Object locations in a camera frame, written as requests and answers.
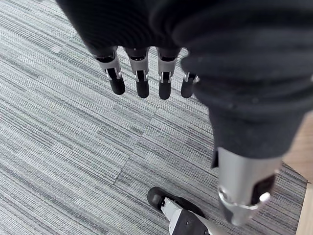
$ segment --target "wooden baseboard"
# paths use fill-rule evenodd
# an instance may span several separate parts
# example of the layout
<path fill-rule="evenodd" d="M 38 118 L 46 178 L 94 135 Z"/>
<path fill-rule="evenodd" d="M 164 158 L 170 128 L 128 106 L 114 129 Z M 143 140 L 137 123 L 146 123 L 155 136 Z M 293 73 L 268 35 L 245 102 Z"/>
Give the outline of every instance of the wooden baseboard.
<path fill-rule="evenodd" d="M 313 184 L 307 185 L 296 235 L 313 235 Z"/>
<path fill-rule="evenodd" d="M 306 115 L 284 162 L 313 183 L 313 112 Z"/>

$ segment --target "gray carpet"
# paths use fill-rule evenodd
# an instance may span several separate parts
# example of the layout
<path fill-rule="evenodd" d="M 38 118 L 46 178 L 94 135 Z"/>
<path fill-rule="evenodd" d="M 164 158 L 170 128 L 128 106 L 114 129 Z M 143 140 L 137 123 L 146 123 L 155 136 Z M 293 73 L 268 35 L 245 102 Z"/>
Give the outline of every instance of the gray carpet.
<path fill-rule="evenodd" d="M 180 96 L 180 65 L 171 98 L 158 98 L 154 48 L 150 96 L 137 97 L 122 50 L 126 92 L 116 96 L 55 2 L 4 0 L 0 55 L 1 235 L 166 235 L 167 220 L 146 201 L 153 186 L 230 234 L 295 234 L 306 181 L 287 166 L 254 220 L 224 222 L 207 109 Z"/>

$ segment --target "black fingertip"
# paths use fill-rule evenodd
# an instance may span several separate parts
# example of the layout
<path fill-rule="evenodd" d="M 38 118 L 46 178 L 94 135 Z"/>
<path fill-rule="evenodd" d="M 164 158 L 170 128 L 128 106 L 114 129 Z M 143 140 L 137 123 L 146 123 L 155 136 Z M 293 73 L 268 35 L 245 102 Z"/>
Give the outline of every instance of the black fingertip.
<path fill-rule="evenodd" d="M 171 96 L 171 83 L 168 81 L 160 82 L 158 94 L 161 99 L 168 99 Z"/>

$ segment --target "black fabric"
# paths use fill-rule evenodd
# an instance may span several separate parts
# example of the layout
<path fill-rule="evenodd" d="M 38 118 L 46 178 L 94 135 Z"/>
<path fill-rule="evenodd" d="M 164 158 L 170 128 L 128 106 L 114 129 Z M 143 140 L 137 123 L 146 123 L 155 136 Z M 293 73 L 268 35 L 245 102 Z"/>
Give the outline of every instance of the black fabric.
<path fill-rule="evenodd" d="M 88 49 L 185 47 L 216 147 L 284 154 L 313 108 L 311 0 L 57 0 Z M 160 84 L 167 99 L 169 84 Z"/>

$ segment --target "metal finger segment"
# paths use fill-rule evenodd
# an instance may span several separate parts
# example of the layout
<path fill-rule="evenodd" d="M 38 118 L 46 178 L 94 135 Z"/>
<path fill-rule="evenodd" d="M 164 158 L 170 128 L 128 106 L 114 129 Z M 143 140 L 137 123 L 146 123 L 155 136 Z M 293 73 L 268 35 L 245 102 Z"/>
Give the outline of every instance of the metal finger segment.
<path fill-rule="evenodd" d="M 189 72 L 186 72 L 184 74 L 184 79 L 182 81 L 181 91 L 180 91 L 182 97 L 190 98 L 192 96 L 193 94 L 192 87 L 193 87 L 193 83 L 196 77 L 197 76 L 195 74 L 192 74 Z"/>
<path fill-rule="evenodd" d="M 142 49 L 136 48 L 124 48 L 128 54 L 129 61 L 135 75 L 137 93 L 139 97 L 146 98 L 149 95 L 149 61 L 148 51 L 149 48 L 145 47 Z"/>
<path fill-rule="evenodd" d="M 96 56 L 102 71 L 110 81 L 111 88 L 115 94 L 125 92 L 125 84 L 121 73 L 121 66 L 116 53 L 117 47 L 112 48 L 110 54 Z"/>
<path fill-rule="evenodd" d="M 171 95 L 171 82 L 175 71 L 177 56 L 180 48 L 158 50 L 158 74 L 159 74 L 159 96 L 168 99 Z"/>

